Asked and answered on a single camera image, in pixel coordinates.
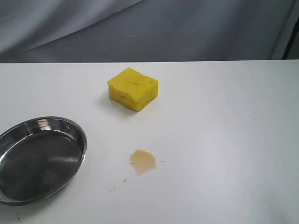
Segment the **yellow sponge block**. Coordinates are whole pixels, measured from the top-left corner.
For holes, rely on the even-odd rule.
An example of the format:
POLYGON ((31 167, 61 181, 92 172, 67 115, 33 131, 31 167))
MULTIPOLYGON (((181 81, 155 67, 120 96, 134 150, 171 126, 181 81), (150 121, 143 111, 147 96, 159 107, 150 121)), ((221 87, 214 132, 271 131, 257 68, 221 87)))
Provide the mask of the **yellow sponge block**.
POLYGON ((127 68, 108 82, 109 98, 139 112, 158 96, 159 82, 127 68))

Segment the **brown liquid spill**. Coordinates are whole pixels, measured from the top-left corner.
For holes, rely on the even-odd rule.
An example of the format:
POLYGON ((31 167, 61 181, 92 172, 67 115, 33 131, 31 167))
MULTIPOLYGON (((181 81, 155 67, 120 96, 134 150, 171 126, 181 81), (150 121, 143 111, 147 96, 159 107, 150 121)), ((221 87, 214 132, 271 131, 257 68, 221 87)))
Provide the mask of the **brown liquid spill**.
POLYGON ((137 176, 157 169, 157 162, 153 154, 145 150, 136 150, 129 158, 129 163, 134 168, 137 176))

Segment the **round steel dish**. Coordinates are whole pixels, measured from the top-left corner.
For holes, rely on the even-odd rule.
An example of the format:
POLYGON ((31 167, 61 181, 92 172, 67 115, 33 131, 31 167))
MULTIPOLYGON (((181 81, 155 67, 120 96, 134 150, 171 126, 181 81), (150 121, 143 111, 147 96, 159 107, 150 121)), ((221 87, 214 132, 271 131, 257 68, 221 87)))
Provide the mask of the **round steel dish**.
POLYGON ((23 206, 65 187, 82 166, 87 137, 74 121, 39 117, 0 135, 0 204, 23 206))

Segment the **grey backdrop cloth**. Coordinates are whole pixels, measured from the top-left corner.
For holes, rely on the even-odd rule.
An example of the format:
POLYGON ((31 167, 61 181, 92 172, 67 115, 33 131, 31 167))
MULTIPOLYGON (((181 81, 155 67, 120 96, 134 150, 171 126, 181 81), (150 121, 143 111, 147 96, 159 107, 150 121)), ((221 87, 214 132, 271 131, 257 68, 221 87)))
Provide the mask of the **grey backdrop cloth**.
POLYGON ((296 0, 3 0, 2 63, 280 58, 296 0))

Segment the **black stand pole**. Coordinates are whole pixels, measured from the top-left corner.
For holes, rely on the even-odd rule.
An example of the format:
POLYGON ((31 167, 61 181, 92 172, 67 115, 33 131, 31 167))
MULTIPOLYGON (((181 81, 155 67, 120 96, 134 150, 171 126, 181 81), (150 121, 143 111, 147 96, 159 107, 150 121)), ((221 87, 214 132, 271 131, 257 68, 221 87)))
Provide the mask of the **black stand pole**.
POLYGON ((289 38, 289 41, 287 43, 287 46, 286 46, 285 51, 284 51, 283 56, 282 56, 282 60, 287 59, 287 57, 289 55, 289 52, 291 50, 291 47, 292 47, 292 45, 294 43, 294 40, 296 38, 298 30, 299 30, 299 20, 297 20, 296 23, 293 26, 291 36, 289 38))

